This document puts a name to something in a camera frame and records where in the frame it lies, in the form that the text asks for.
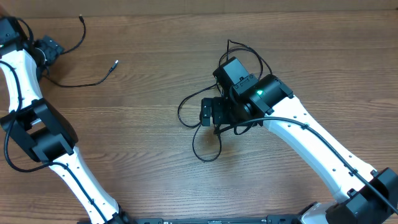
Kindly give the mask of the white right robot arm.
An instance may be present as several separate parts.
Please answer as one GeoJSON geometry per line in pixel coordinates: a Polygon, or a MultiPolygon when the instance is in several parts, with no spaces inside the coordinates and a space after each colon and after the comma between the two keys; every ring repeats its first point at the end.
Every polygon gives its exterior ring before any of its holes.
{"type": "Polygon", "coordinates": [[[231,58],[214,77],[224,95],[202,101],[202,125],[213,125],[216,135],[266,128],[316,172],[333,197],[297,215],[269,215],[267,223],[382,223],[397,213],[397,174],[389,168],[378,171],[349,152],[275,75],[258,79],[231,58]]]}

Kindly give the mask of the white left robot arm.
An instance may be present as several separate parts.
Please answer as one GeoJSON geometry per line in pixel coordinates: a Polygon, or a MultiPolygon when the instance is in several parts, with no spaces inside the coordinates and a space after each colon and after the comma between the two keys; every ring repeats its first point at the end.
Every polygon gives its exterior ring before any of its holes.
{"type": "Polygon", "coordinates": [[[67,50],[49,36],[34,39],[21,18],[1,18],[1,70],[9,92],[4,156],[14,170],[31,173],[48,167],[69,186],[90,223],[129,223],[120,205],[102,188],[79,148],[71,124],[42,95],[39,81],[67,50]]]}

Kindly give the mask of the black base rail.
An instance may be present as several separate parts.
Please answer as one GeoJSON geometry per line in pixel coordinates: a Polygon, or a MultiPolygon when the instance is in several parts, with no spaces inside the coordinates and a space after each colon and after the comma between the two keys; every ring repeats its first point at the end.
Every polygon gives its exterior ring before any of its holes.
{"type": "Polygon", "coordinates": [[[244,217],[244,218],[188,218],[188,219],[169,219],[161,218],[138,218],[133,223],[150,224],[279,224],[279,223],[328,223],[326,220],[326,210],[335,205],[335,202],[321,204],[312,203],[305,207],[298,214],[267,215],[265,217],[244,217]]]}

